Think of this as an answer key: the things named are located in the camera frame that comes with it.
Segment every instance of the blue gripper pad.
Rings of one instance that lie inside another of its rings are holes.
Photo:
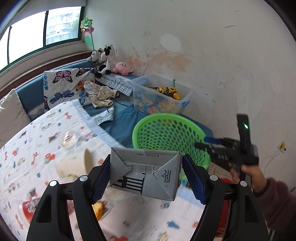
[[[110,179],[110,158],[105,160],[107,163],[102,165],[102,170],[96,179],[93,187],[92,201],[96,203],[98,200],[102,199],[103,194],[106,190],[107,184]]]
[[[205,205],[207,197],[205,195],[205,186],[200,177],[198,176],[190,159],[184,155],[182,160],[182,168],[189,181],[193,194],[197,200]]]
[[[212,144],[221,144],[221,140],[217,139],[217,138],[214,138],[214,137],[205,137],[204,138],[204,142],[207,142],[207,143],[212,143]]]

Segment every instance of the kirby plush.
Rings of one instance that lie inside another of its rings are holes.
[[[114,62],[115,68],[112,70],[113,73],[120,73],[122,75],[128,75],[128,73],[132,73],[132,67],[126,62]]]

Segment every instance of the plastic storage box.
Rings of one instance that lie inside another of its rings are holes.
[[[191,89],[175,82],[181,100],[158,93],[150,87],[164,88],[173,86],[173,81],[158,75],[149,74],[132,80],[133,101],[136,110],[143,113],[172,113],[180,114],[190,102]]]

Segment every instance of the green basket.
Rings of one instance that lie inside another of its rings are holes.
[[[209,154],[194,147],[195,142],[204,143],[204,137],[205,133],[192,121],[179,115],[160,113],[137,123],[133,130],[133,147],[188,153],[196,165],[207,169]]]

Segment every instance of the green window frame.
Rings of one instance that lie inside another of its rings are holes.
[[[79,23],[83,20],[83,16],[84,16],[84,9],[85,7],[81,7],[81,10],[80,10],[80,16],[79,16]],[[10,32],[11,32],[11,29],[12,29],[12,26],[9,27],[9,32],[8,32],[8,41],[7,41],[7,66],[5,66],[3,69],[0,69],[0,74],[2,72],[4,72],[6,69],[8,69],[9,67],[11,67],[12,65],[14,65],[15,63],[23,60],[24,58],[28,57],[28,56],[31,56],[35,53],[38,53],[42,50],[45,50],[45,49],[48,49],[48,48],[51,48],[51,47],[54,47],[54,46],[58,46],[58,45],[61,45],[61,44],[66,44],[66,43],[71,43],[71,42],[76,42],[76,41],[80,41],[81,40],[81,36],[82,36],[82,32],[80,31],[80,27],[78,25],[78,36],[77,38],[73,38],[73,39],[66,39],[66,40],[62,40],[62,41],[59,41],[59,42],[55,42],[55,43],[51,43],[51,44],[48,44],[46,45],[46,26],[47,26],[47,19],[48,19],[48,12],[49,11],[46,11],[45,13],[45,19],[44,19],[44,28],[43,28],[43,47],[42,48],[39,48],[39,49],[36,49],[30,53],[27,53],[26,55],[16,59],[15,61],[11,62],[9,61],[9,40],[10,40]]]

